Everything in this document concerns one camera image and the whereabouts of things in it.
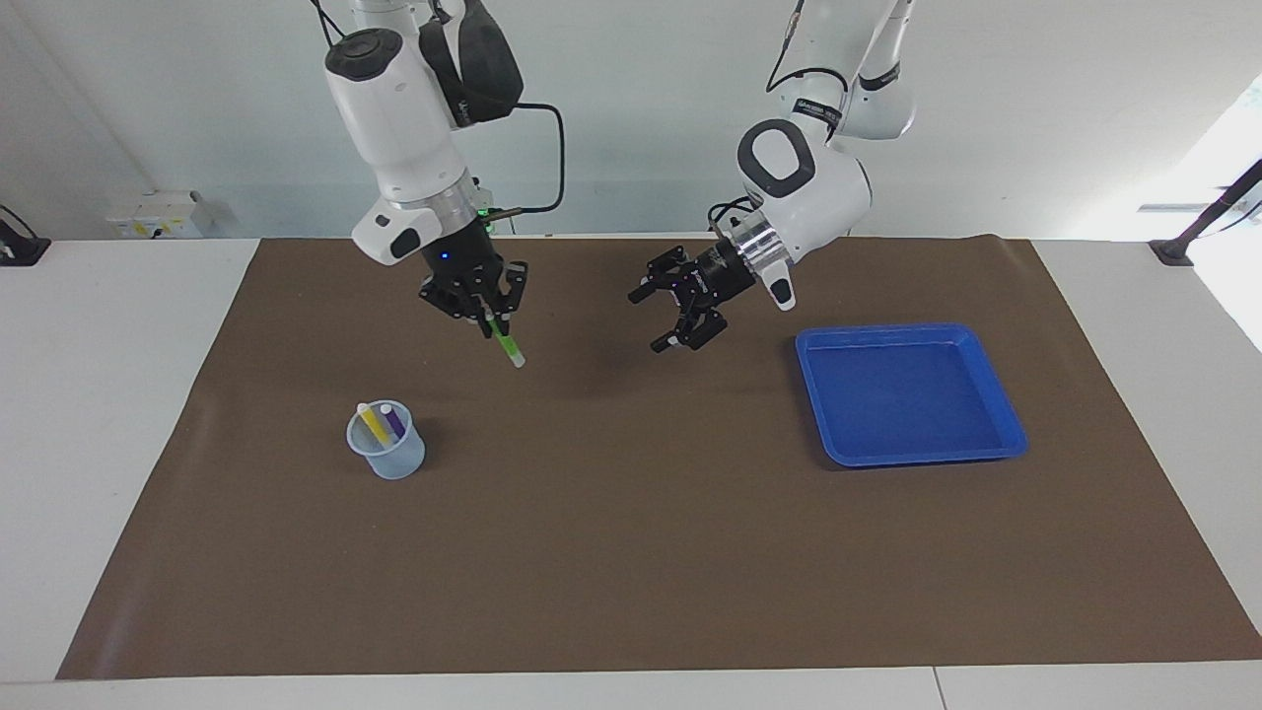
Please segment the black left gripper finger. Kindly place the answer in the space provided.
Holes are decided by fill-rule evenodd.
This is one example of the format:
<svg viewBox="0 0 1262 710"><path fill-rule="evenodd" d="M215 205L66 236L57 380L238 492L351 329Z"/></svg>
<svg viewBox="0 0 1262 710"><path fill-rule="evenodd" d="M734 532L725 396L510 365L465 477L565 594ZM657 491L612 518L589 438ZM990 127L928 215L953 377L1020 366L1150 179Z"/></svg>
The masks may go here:
<svg viewBox="0 0 1262 710"><path fill-rule="evenodd" d="M681 246L668 248L646 264L646 275L637 288L628 293L632 305L644 303L654 293L670 293L676 306L693 303L693 261Z"/></svg>
<svg viewBox="0 0 1262 710"><path fill-rule="evenodd" d="M716 309L681 309L675 327L650 342L652 352L669 349L700 351L712 338L721 335L729 322Z"/></svg>

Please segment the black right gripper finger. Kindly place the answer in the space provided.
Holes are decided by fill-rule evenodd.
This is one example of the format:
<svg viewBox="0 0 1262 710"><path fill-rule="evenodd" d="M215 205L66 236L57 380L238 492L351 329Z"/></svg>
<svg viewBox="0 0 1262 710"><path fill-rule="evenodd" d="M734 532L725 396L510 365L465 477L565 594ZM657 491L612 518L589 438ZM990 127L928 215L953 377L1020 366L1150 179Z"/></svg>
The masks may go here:
<svg viewBox="0 0 1262 710"><path fill-rule="evenodd" d="M482 335L510 335L510 319L522 306L526 261L488 259L480 265L480 329Z"/></svg>
<svg viewBox="0 0 1262 710"><path fill-rule="evenodd" d="M476 298L469 296L464 288L456 286L456 282L425 279L419 289L419 298L452 319L476 320Z"/></svg>

